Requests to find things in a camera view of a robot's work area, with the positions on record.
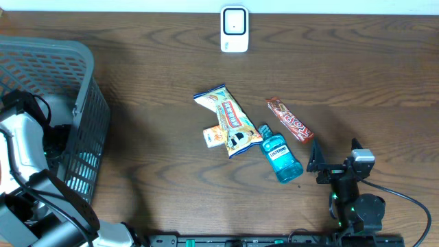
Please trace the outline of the blue mouthwash bottle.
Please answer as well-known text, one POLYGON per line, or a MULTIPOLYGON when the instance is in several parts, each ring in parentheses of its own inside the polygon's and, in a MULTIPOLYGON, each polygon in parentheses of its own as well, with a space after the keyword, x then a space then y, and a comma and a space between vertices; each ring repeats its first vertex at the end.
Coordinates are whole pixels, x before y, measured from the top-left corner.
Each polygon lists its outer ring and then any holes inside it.
POLYGON ((262 153, 269 161, 281 184, 287 184, 303 174, 300 161, 293 155, 284 136, 273 133, 266 124, 258 128, 263 137, 260 145, 262 153))

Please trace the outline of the yellow snack bag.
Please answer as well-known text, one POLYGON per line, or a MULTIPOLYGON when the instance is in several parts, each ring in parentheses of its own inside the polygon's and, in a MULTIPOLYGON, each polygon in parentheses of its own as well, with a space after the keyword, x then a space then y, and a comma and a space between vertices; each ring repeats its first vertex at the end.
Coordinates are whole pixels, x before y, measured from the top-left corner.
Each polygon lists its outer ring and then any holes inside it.
POLYGON ((263 137, 224 84, 195 94, 193 100, 216 114, 229 158, 262 143, 263 137))

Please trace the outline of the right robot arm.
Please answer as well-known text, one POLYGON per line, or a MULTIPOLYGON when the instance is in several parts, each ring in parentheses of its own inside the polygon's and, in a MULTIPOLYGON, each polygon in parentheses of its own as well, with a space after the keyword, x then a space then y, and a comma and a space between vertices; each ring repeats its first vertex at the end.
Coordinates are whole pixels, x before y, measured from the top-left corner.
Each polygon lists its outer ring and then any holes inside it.
POLYGON ((382 230, 385 200, 371 193, 361 194, 358 183, 367 177, 375 164, 375 156, 361 146, 357 139, 351 141, 351 155, 342 164, 328 164, 320 144, 312 142, 307 171, 316 173, 318 184, 329 184, 329 211, 339 222, 333 234, 336 246, 376 246, 376 233, 382 230))

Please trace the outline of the small orange snack packet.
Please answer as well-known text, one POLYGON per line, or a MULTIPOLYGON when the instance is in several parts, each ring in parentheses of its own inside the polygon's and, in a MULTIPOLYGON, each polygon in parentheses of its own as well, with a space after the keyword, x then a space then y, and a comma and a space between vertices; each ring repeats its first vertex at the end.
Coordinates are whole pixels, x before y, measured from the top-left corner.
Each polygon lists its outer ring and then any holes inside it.
POLYGON ((227 131, 223 130, 221 126, 204 129, 202 133, 208 148, 224 145, 227 141, 227 131))

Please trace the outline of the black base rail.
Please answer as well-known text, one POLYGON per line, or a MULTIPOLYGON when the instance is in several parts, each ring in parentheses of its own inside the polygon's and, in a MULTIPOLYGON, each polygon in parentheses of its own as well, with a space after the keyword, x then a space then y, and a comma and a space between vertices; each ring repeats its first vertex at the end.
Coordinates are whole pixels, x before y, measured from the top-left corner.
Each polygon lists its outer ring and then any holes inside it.
POLYGON ((347 236, 340 240, 332 236, 295 232, 293 235, 277 236, 177 236, 150 235, 147 237, 151 247, 404 247, 402 237, 347 236))

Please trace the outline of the white barcode scanner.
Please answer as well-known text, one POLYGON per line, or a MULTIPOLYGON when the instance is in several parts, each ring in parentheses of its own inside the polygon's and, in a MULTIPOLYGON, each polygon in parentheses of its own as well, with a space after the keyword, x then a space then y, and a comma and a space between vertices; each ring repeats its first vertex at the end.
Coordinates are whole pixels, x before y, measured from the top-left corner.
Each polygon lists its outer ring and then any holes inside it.
POLYGON ((220 12, 220 48, 224 53, 244 53, 249 46, 249 11, 225 6, 220 12))

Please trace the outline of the red chocolate bar wrapper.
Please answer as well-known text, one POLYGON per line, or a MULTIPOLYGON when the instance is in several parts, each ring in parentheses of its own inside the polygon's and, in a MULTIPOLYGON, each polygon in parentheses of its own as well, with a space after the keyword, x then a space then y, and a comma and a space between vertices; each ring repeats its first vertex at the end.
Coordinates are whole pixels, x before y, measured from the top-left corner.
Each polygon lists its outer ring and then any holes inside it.
POLYGON ((268 108, 301 143, 307 143, 314 138, 314 133, 278 97, 266 99, 266 102, 268 108))

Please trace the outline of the grey plastic shopping basket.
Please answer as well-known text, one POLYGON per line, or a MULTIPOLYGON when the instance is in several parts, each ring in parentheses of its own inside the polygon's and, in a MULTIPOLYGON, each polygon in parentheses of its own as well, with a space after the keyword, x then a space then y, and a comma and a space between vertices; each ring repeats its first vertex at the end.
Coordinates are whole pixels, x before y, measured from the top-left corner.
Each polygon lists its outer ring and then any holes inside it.
POLYGON ((64 152, 47 160, 60 180, 87 202, 93 198, 110 109, 93 78, 94 58, 77 41, 1 37, 1 94, 38 96, 51 126, 69 125, 64 152))

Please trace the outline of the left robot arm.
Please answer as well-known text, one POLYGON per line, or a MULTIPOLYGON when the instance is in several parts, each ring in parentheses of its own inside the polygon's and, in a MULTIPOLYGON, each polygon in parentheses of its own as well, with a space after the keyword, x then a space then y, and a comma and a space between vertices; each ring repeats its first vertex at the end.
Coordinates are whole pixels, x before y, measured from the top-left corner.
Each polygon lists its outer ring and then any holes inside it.
POLYGON ((13 90, 1 99, 1 236, 13 246, 140 246, 124 223, 98 220, 91 205, 49 170, 51 127, 42 97, 13 90))

